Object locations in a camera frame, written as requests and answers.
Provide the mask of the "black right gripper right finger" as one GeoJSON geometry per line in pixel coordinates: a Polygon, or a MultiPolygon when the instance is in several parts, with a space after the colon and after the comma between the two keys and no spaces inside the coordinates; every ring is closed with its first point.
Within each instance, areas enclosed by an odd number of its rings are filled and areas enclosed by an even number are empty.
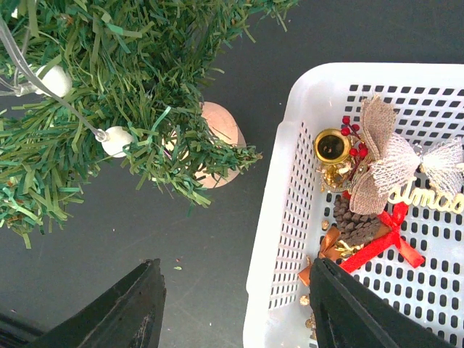
{"type": "Polygon", "coordinates": [[[310,305],[319,347],[451,347],[328,258],[312,264],[310,305]]]}

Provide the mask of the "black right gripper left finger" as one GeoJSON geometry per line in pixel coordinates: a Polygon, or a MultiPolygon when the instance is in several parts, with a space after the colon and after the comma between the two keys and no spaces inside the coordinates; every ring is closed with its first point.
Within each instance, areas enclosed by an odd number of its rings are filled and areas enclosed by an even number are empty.
{"type": "Polygon", "coordinates": [[[160,260],[145,260],[28,347],[158,347],[166,300],[160,260]]]}

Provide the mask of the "white perforated plastic basket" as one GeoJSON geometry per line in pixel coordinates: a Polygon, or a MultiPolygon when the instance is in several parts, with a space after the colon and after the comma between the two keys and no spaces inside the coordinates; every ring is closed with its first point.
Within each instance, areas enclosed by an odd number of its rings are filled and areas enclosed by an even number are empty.
{"type": "MultiPolygon", "coordinates": [[[[246,290],[245,347],[315,347],[301,304],[299,272],[317,257],[335,194],[321,190],[313,148],[319,132],[360,119],[365,98],[380,96],[397,112],[395,131],[426,149],[463,134],[463,66],[329,63],[293,85],[278,126],[246,290]]],[[[423,255],[412,268],[395,248],[354,272],[399,312],[457,347],[463,345],[463,215],[411,206],[402,238],[423,255]]]]}

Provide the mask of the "small green christmas tree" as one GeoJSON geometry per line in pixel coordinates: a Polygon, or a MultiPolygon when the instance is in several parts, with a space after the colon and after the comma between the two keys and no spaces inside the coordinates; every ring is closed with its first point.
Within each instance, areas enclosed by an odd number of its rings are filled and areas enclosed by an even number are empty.
{"type": "Polygon", "coordinates": [[[121,158],[142,181],[206,207],[205,179],[261,158],[214,134],[201,86],[224,46],[292,1],[3,1],[1,224],[24,241],[68,219],[100,164],[121,158]]]}

